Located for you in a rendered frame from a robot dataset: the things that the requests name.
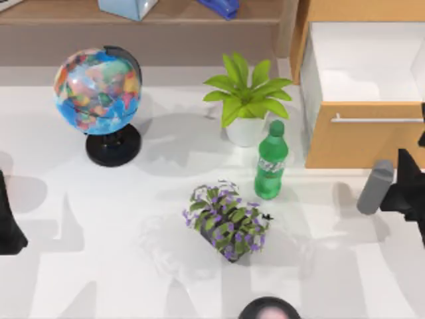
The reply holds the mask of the pale wooden drawer front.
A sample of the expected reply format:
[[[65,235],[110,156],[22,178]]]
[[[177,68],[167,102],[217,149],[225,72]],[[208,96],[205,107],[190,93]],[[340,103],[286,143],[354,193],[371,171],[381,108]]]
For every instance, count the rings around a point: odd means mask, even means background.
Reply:
[[[422,124],[332,123],[343,118],[422,118],[423,102],[322,102],[305,166],[309,169],[365,169],[379,160],[398,163],[406,148],[421,162],[416,146]]]

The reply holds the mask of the pulled-out drawer pale inside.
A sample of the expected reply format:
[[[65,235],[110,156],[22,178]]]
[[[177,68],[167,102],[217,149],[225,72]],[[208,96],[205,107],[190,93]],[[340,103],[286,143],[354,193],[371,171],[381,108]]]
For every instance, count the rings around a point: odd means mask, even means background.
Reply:
[[[300,70],[314,102],[425,101],[425,22],[314,22]]]

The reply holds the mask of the green bottle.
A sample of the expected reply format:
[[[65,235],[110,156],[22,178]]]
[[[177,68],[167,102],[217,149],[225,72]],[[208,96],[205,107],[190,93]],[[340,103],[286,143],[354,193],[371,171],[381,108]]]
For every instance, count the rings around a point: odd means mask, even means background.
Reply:
[[[268,128],[268,135],[258,147],[259,158],[254,190],[262,199],[273,199],[281,190],[282,176],[289,153],[284,133],[284,123],[280,120],[272,121]]]

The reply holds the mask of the black round dome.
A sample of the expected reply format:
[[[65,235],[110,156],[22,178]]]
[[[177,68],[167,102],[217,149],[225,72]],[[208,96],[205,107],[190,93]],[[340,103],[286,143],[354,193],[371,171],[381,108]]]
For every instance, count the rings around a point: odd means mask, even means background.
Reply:
[[[244,307],[238,319],[302,319],[288,302],[273,296],[254,299]]]

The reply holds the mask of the purple flower plant dark pot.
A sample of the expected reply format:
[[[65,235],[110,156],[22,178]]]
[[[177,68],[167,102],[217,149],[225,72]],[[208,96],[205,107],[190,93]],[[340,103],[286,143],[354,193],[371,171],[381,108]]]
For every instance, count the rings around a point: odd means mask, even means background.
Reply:
[[[228,262],[261,251],[273,217],[256,202],[244,202],[237,184],[220,179],[200,185],[182,211],[186,226],[199,232]]]

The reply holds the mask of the green plant in white pot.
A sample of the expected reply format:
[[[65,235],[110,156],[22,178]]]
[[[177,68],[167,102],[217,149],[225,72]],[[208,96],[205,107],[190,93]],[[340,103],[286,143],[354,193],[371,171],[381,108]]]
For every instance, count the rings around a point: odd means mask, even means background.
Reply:
[[[239,53],[223,54],[226,74],[204,81],[214,90],[203,97],[205,102],[221,102],[220,124],[228,139],[236,146],[251,147],[262,134],[266,117],[273,113],[288,119],[284,102],[292,97],[284,90],[292,85],[289,78],[270,77],[271,61],[261,60],[249,70],[247,60]]]

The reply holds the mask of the wooden cupboard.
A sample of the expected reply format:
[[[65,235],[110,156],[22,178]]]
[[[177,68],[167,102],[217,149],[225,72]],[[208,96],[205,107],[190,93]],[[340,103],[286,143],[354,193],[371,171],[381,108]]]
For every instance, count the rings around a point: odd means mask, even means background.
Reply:
[[[289,55],[296,85],[312,22],[425,22],[425,0],[299,0]]]

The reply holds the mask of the blue stapler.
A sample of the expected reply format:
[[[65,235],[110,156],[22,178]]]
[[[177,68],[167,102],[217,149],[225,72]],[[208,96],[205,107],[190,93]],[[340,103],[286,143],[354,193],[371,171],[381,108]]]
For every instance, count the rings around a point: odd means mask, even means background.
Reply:
[[[227,21],[235,19],[240,8],[239,0],[197,0],[197,2],[214,11]]]

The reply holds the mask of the wooden open shelf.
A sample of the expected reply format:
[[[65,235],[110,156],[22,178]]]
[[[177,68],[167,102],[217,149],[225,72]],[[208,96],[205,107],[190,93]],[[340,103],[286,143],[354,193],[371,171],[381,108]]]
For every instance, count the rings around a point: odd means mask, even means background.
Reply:
[[[119,46],[144,66],[215,66],[289,55],[298,0],[240,0],[227,21],[196,0],[159,0],[140,22],[97,0],[23,0],[0,12],[0,66],[56,66],[81,49]]]

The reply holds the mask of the colourful globe on black stand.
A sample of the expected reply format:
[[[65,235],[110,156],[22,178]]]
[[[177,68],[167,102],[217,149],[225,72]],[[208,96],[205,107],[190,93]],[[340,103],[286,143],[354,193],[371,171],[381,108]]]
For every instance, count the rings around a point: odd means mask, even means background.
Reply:
[[[94,163],[118,167],[139,153],[141,134],[131,120],[142,83],[138,60],[117,46],[78,51],[59,67],[53,85],[56,107],[86,136],[86,153]]]

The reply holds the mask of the light blue box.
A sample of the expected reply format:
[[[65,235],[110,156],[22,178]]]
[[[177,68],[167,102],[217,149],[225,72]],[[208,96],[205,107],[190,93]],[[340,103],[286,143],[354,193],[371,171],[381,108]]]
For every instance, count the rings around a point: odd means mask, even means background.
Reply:
[[[142,21],[159,0],[98,0],[101,11],[132,21]]]

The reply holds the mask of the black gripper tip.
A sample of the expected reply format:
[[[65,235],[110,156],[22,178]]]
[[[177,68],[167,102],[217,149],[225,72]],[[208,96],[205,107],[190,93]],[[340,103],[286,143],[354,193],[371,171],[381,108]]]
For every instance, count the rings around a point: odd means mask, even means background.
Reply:
[[[0,256],[17,255],[28,246],[9,204],[5,177],[0,170]]]

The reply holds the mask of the white flat object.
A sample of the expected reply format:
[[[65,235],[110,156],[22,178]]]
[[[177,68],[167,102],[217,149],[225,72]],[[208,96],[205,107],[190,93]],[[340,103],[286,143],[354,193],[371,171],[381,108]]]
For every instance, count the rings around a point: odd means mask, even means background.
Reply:
[[[0,0],[0,13],[22,3],[23,1],[24,0]]]

